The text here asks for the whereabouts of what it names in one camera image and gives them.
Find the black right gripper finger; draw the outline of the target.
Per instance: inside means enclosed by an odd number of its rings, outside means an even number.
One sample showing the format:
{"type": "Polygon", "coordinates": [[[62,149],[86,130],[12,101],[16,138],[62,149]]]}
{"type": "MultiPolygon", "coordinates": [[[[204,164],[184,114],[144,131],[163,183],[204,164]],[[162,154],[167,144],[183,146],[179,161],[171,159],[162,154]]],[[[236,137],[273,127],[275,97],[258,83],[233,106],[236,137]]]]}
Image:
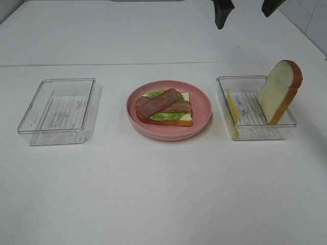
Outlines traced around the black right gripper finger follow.
{"type": "Polygon", "coordinates": [[[235,8],[231,0],[213,0],[215,10],[215,24],[219,30],[223,29],[230,12],[235,8]]]}
{"type": "Polygon", "coordinates": [[[264,0],[262,4],[262,12],[269,17],[281,4],[286,0],[264,0]]]}

